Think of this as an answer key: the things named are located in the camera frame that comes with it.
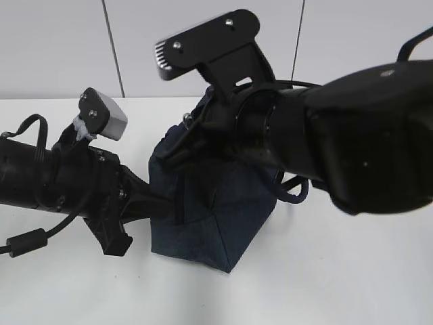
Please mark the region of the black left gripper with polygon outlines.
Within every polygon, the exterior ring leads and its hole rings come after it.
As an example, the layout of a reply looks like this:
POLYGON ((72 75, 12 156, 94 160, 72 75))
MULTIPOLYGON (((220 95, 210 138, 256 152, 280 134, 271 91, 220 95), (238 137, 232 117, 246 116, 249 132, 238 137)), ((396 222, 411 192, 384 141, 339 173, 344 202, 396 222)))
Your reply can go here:
POLYGON ((173 201, 149 192, 116 154, 76 136, 74 127, 66 127, 45 153, 43 209, 65 215, 77 209, 103 254, 124 256, 133 238, 121 223, 162 218, 173 211, 173 201))

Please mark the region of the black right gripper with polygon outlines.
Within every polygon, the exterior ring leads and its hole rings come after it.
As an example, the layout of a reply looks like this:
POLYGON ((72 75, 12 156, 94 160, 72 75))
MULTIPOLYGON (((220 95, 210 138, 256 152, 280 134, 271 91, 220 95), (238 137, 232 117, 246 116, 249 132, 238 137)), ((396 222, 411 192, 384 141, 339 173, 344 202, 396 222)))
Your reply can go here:
POLYGON ((278 80, 274 85, 254 87, 246 83, 234 89, 228 104, 217 99, 214 90, 186 114, 186 131, 162 151, 162 166, 180 171, 211 159, 238 160, 249 165, 294 172, 271 145, 271 115, 281 91, 293 83, 278 80))

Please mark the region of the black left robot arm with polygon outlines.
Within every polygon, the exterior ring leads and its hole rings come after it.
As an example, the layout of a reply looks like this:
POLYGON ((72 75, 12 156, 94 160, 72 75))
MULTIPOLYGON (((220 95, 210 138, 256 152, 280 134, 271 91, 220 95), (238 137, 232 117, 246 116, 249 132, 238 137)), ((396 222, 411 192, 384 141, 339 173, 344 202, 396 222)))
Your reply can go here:
POLYGON ((119 157, 87 142, 62 144, 35 160, 36 146, 1 138, 1 204, 65 214, 49 230, 38 228, 12 236, 1 247, 10 257, 47 246, 74 219, 83 219, 105 255, 122 257, 133 242, 125 224, 159 219, 173 211, 173 201, 152 191, 119 157))

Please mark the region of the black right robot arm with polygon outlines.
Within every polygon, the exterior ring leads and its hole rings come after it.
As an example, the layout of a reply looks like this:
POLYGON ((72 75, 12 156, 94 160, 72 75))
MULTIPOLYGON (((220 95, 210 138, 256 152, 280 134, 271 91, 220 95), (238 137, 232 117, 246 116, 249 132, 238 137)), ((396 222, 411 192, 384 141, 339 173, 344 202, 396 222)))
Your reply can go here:
POLYGON ((167 169, 217 157, 310 180, 351 215, 432 202, 432 61, 394 62, 322 86, 286 82, 212 95, 159 154, 167 169))

